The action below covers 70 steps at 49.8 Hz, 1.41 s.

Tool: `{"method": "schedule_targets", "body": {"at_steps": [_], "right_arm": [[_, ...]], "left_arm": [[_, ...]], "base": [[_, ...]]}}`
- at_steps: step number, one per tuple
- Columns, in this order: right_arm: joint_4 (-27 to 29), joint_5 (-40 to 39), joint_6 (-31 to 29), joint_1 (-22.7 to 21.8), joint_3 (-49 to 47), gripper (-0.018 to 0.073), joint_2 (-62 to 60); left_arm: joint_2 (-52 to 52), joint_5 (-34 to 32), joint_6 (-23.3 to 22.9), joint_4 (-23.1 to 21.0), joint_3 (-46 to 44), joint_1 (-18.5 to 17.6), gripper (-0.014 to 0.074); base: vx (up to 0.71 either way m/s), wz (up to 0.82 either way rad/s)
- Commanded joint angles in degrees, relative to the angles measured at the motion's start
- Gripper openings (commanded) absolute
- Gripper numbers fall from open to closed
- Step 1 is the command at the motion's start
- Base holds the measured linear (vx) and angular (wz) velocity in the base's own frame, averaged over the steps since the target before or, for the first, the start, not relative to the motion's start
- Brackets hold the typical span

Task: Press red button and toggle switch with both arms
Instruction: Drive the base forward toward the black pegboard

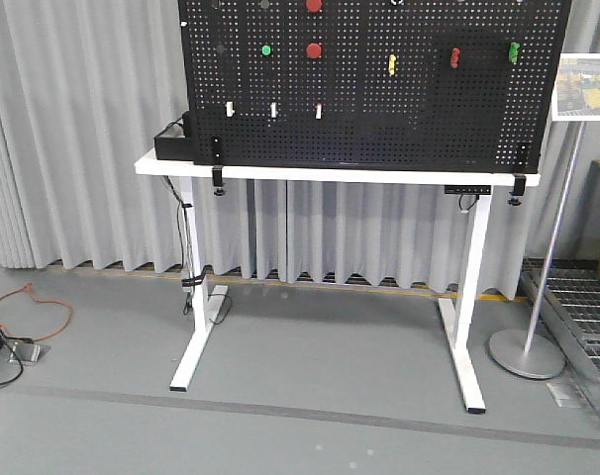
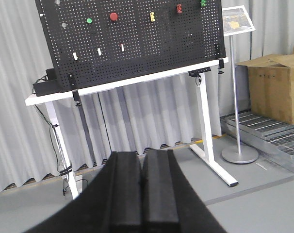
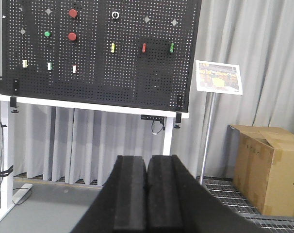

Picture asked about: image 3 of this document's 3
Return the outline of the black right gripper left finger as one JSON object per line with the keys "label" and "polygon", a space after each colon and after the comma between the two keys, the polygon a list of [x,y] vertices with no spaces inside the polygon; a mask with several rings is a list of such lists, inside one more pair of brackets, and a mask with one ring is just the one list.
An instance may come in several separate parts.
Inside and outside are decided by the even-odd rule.
{"label": "black right gripper left finger", "polygon": [[73,233],[145,233],[146,166],[142,157],[121,156]]}

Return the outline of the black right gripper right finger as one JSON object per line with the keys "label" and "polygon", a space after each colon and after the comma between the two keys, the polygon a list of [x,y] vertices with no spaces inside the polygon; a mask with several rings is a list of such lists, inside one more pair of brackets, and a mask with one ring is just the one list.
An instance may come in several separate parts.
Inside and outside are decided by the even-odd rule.
{"label": "black right gripper right finger", "polygon": [[213,197],[176,156],[152,156],[147,172],[150,233],[263,233]]}

